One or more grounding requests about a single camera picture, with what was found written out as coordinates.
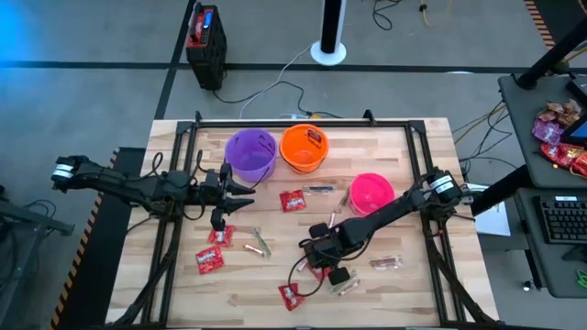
black metal frame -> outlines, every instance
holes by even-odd
[[[194,154],[195,135],[199,128],[247,128],[247,127],[283,127],[287,128],[293,125],[308,123],[318,127],[397,127],[403,128],[407,141],[408,152],[410,155],[410,162],[412,165],[412,173],[414,178],[420,176],[420,169],[418,165],[417,153],[415,148],[414,133],[418,134],[422,144],[424,160],[426,163],[426,171],[432,171],[433,163],[430,154],[426,136],[426,126],[421,120],[393,120],[393,121],[377,121],[373,117],[370,110],[365,111],[363,118],[366,120],[345,120],[345,119],[329,119],[329,120],[255,120],[255,121],[226,121],[226,120],[207,120],[202,121],[202,117],[196,112],[195,121],[193,122],[178,122],[175,140],[172,148],[172,161],[170,170],[176,170],[180,150],[182,147],[182,139],[185,134],[189,133],[187,154],[184,163],[184,171],[190,169],[192,158]],[[473,325],[468,324],[465,318],[463,304],[467,307],[473,318],[477,322],[491,323],[493,320],[482,313],[479,306],[472,300],[470,295],[466,292],[464,287],[459,283],[456,276],[456,268],[454,259],[450,248],[447,228],[443,223],[438,224],[438,228],[443,230],[445,235],[440,236],[442,244],[441,256],[434,243],[434,237],[430,226],[430,219],[425,214],[421,214],[422,230],[425,236],[426,252],[428,255],[430,276],[432,280],[433,292],[437,305],[437,314],[441,326],[454,325]],[[159,319],[156,322],[150,320],[153,307],[153,290],[149,291],[146,302],[144,303],[143,314],[141,316],[140,324],[125,324],[125,328],[165,328],[169,315],[169,308],[172,295],[173,275],[175,270],[175,263],[177,258],[177,249],[179,248],[179,237],[182,230],[182,219],[176,219],[173,227],[172,242],[168,249],[171,252],[171,258],[161,261],[161,253],[163,250],[163,242],[165,238],[165,231],[169,220],[161,220],[155,239],[155,247],[153,250],[153,258],[150,268],[149,282],[156,284],[161,279],[161,274],[166,272],[165,285],[162,292],[161,310]],[[446,302],[443,295],[442,283],[439,276],[439,270],[445,275],[450,284],[450,291],[452,301],[455,305],[455,313],[457,321],[450,321],[447,313]]]

plastic bucket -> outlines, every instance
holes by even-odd
[[[392,185],[379,174],[359,174],[350,184],[349,204],[356,215],[370,215],[394,198]]]
[[[233,172],[246,182],[261,182],[275,170],[277,141],[266,130],[241,130],[230,138],[224,151]]]
[[[320,128],[308,124],[287,128],[279,144],[283,160],[298,173],[317,169],[327,157],[328,148],[327,135]]]

white cable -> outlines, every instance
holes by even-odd
[[[282,79],[282,76],[283,76],[283,73],[285,72],[285,69],[287,69],[287,67],[289,67],[290,65],[292,65],[292,63],[294,63],[294,62],[295,62],[295,60],[297,60],[297,59],[298,59],[300,56],[302,56],[302,55],[306,54],[306,53],[307,53],[307,52],[310,50],[310,48],[311,48],[311,47],[312,47],[312,44],[310,44],[310,46],[306,47],[306,48],[305,48],[305,49],[304,49],[304,50],[303,50],[301,53],[299,53],[299,54],[295,55],[295,57],[293,58],[293,60],[290,60],[290,62],[289,62],[289,63],[285,64],[285,66],[283,67],[282,71],[279,73],[279,76],[277,77],[277,80],[276,80],[274,83],[272,83],[272,84],[270,84],[269,86],[265,87],[265,88],[264,88],[264,89],[262,89],[261,91],[257,92],[257,93],[255,94],[255,96],[251,97],[251,98],[250,98],[250,99],[249,99],[249,100],[248,100],[248,101],[245,103],[245,105],[243,105],[243,106],[242,106],[242,109],[240,109],[240,113],[238,114],[238,119],[242,119],[242,113],[243,113],[243,111],[245,111],[245,108],[246,108],[247,106],[249,106],[249,104],[250,104],[251,102],[253,102],[253,101],[254,101],[254,100],[255,100],[255,99],[256,99],[256,98],[257,98],[259,95],[261,95],[261,94],[263,94],[263,93],[267,92],[267,90],[269,90],[270,88],[273,88],[273,87],[274,87],[274,86],[275,86],[277,83],[279,83],[279,82],[281,81],[281,79]]]

purple bucket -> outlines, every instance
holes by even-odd
[[[275,170],[277,141],[268,131],[245,129],[232,136],[224,149],[227,163],[246,182],[261,182]]]

white paper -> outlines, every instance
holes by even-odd
[[[487,186],[473,183],[467,183],[467,186],[476,192],[482,192],[487,188]],[[507,213],[505,212],[505,203],[501,202],[482,214],[475,216],[475,227],[479,234],[511,236],[510,225],[507,221]]]

